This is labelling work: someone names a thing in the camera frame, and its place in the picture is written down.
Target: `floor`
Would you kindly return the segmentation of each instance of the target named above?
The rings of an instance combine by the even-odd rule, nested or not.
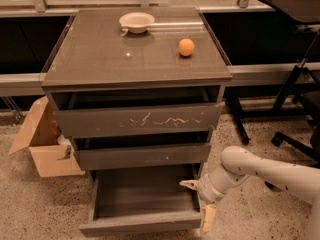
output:
[[[245,122],[252,138],[245,148],[264,158],[309,165],[310,161],[290,146],[274,147],[270,142],[275,131],[281,130],[308,143],[312,128],[304,118],[291,119]],[[92,183],[86,176],[40,178],[27,149],[8,155],[20,127],[11,123],[10,113],[0,113],[0,239],[85,239],[78,227],[88,219]],[[220,153],[230,145],[243,146],[224,107],[204,172],[219,163]],[[97,239],[300,240],[310,213],[309,204],[286,192],[271,191],[261,179],[251,177],[217,204],[212,229],[206,235],[192,230]]]

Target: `dresser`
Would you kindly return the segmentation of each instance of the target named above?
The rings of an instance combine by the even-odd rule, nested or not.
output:
[[[145,12],[155,23],[127,33],[119,18]],[[42,88],[81,169],[94,177],[87,237],[200,226],[197,178],[210,152],[231,80],[194,8],[80,10]],[[178,43],[195,51],[182,57]]]

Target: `white robotic arm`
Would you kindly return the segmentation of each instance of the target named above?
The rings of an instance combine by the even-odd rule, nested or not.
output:
[[[312,204],[312,215],[306,240],[320,239],[320,170],[253,155],[236,146],[226,148],[221,154],[221,164],[199,180],[180,184],[198,191],[205,201],[206,216],[203,230],[208,231],[214,216],[214,204],[219,202],[229,188],[239,186],[250,175],[273,184]]]

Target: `open cardboard box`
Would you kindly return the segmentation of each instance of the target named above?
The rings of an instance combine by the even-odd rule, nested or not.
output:
[[[17,133],[9,154],[29,148],[40,177],[83,175],[77,161],[66,155],[70,146],[59,145],[61,132],[46,97],[36,100]]]

